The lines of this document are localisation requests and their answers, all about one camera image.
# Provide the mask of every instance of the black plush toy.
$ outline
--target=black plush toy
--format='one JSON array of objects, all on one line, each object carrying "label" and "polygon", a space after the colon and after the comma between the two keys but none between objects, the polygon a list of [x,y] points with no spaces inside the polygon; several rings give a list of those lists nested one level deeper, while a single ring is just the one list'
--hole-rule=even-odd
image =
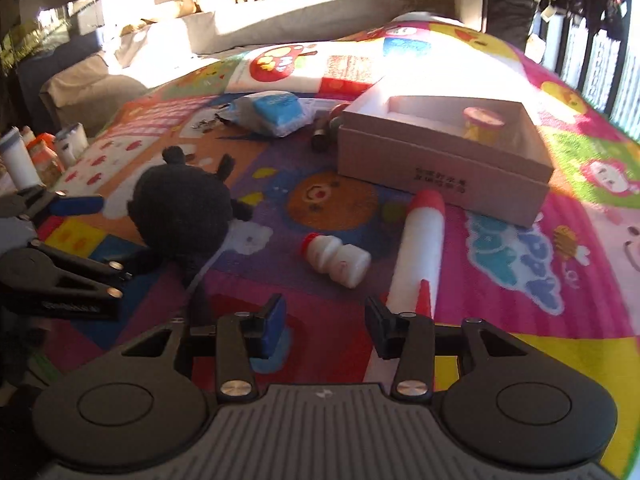
[{"label": "black plush toy", "polygon": [[[233,218],[250,220],[251,206],[233,200],[225,180],[235,161],[225,154],[216,173],[189,166],[179,146],[162,152],[166,164],[142,174],[127,204],[129,216],[149,250],[126,261],[127,270],[147,272],[163,260],[175,262],[185,288],[218,252]],[[199,286],[192,297],[194,322],[207,322],[209,311]]]}]

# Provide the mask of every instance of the colorful play mat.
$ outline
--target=colorful play mat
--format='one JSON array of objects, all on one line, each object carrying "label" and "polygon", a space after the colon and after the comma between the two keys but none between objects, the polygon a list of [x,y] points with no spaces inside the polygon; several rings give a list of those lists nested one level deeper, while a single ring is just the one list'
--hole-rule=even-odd
[{"label": "colorful play mat", "polygon": [[[142,242],[126,203],[140,174],[162,163],[162,149],[178,144],[191,164],[211,171],[230,153],[238,162],[232,195],[255,214],[206,276],[212,308],[251,310],[275,292],[286,297],[276,354],[254,360],[262,386],[362,381],[372,351],[364,299],[388,292],[410,197],[338,176],[335,151],[314,153],[310,132],[267,139],[219,123],[209,131],[192,126],[249,92],[352,100],[401,71],[407,81],[439,81],[443,94],[462,85],[469,95],[524,102],[556,167],[529,229],[446,208],[436,322],[485,318],[601,383],[618,406],[602,464],[619,478],[638,478],[640,147],[554,74],[491,36],[399,21],[341,41],[260,48],[197,70],[125,105],[63,175],[58,189],[100,193],[104,211],[50,222],[41,235],[95,259],[136,250]],[[313,231],[372,254],[358,288],[341,287],[300,257],[300,241]],[[62,373],[73,370],[166,322],[184,301],[174,268],[139,276],[125,289],[118,323],[55,322],[43,359]],[[208,370],[207,360],[194,370],[204,387]],[[456,377],[454,359],[438,359],[436,387]]]}]

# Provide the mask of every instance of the gray ribbed panel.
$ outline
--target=gray ribbed panel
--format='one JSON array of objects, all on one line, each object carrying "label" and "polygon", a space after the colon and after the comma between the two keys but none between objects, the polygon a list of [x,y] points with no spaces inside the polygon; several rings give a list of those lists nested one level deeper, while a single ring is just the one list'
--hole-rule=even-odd
[{"label": "gray ribbed panel", "polygon": [[595,464],[535,475],[502,470],[450,442],[431,412],[376,384],[271,386],[220,409],[188,452],[124,475],[53,466],[39,480],[614,480]]}]

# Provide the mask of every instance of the cardboard box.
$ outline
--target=cardboard box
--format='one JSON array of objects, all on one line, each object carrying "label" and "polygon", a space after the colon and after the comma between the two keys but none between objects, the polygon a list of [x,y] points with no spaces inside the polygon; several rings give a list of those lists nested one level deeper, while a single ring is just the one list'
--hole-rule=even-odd
[{"label": "cardboard box", "polygon": [[[411,193],[437,189],[447,203],[531,226],[554,168],[522,103],[393,86],[383,79],[344,110],[338,173]],[[492,146],[465,138],[468,107],[503,118]]]}]

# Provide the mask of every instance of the metal screw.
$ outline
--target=metal screw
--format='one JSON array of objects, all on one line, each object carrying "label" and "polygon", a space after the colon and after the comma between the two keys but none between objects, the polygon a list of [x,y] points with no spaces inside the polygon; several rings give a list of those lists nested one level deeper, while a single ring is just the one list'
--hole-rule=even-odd
[{"label": "metal screw", "polygon": [[238,379],[227,381],[220,386],[220,391],[229,397],[244,397],[251,393],[251,389],[251,384]]},{"label": "metal screw", "polygon": [[107,289],[107,294],[109,294],[112,298],[116,298],[117,300],[119,300],[122,297],[122,291],[118,290],[113,286],[110,286]]},{"label": "metal screw", "polygon": [[405,397],[419,397],[427,393],[429,388],[422,381],[408,380],[398,383],[396,390]]}]

